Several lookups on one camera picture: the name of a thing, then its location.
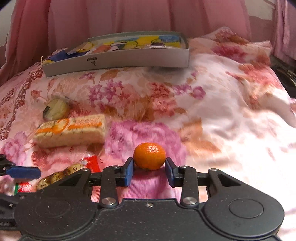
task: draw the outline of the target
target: silver bolt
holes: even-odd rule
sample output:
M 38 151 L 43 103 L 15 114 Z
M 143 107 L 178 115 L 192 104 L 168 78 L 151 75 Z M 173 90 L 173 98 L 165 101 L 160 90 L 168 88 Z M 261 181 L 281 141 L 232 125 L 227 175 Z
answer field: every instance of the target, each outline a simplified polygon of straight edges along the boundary
M 194 197 L 185 197 L 183 198 L 183 203 L 186 205 L 193 205 L 197 203 L 197 199 Z
M 147 203 L 146 206 L 147 206 L 147 207 L 153 207 L 154 204 L 153 204 L 153 203 Z
M 116 203 L 116 200 L 115 198 L 112 198 L 112 197 L 105 197 L 102 199 L 102 203 L 105 205 L 113 205 Z

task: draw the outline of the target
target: black robotic gripper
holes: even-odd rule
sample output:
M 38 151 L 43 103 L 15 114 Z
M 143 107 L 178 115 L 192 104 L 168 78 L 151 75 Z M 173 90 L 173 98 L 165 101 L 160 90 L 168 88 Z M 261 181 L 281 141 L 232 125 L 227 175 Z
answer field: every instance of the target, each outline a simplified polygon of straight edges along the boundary
M 280 241 L 276 236 L 284 210 L 274 198 L 211 168 L 199 173 L 177 167 L 171 158 L 165 172 L 176 199 L 124 199 L 116 187 L 130 185 L 133 159 L 99 173 L 81 169 L 35 193 L 0 196 L 0 229 L 19 230 L 22 241 Z M 101 186 L 99 203 L 92 186 Z M 198 186 L 208 201 L 199 202 Z

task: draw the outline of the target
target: orange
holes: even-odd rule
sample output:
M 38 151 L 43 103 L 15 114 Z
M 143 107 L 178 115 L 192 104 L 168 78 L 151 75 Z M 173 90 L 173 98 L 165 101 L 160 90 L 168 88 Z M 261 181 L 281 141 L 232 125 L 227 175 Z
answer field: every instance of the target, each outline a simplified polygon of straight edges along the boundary
M 135 164 L 145 170 L 157 170 L 161 168 L 165 159 L 164 148 L 156 143 L 142 143 L 133 152 Z

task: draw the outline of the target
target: bedsheet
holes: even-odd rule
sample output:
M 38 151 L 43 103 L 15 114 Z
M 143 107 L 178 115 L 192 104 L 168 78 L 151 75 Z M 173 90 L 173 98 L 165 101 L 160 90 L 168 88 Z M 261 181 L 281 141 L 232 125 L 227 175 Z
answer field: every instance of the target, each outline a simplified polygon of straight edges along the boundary
M 0 88 L 0 152 L 42 177 L 77 162 L 86 151 L 101 169 L 119 164 L 142 142 L 161 144 L 177 166 L 215 167 L 276 198 L 284 207 L 279 231 L 296 240 L 296 103 L 268 67 L 269 41 L 250 43 L 229 28 L 189 40 L 190 66 L 115 68 L 47 78 L 35 64 Z M 72 101 L 71 117 L 104 113 L 111 128 L 104 145 L 42 149 L 32 143 L 42 111 L 56 95 Z M 0 191 L 14 181 L 1 177 Z M 163 170 L 136 170 L 119 197 L 179 198 Z M 98 200 L 96 188 L 92 200 Z M 206 201 L 204 189 L 200 200 Z M 16 240 L 18 232 L 1 232 Z

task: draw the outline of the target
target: box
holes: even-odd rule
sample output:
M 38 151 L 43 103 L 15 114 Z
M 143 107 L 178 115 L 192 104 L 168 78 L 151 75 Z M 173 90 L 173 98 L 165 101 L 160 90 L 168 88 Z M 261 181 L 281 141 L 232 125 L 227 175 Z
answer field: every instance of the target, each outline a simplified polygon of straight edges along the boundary
M 141 31 L 89 38 L 42 61 L 47 77 L 76 71 L 135 66 L 186 68 L 189 49 L 179 32 Z

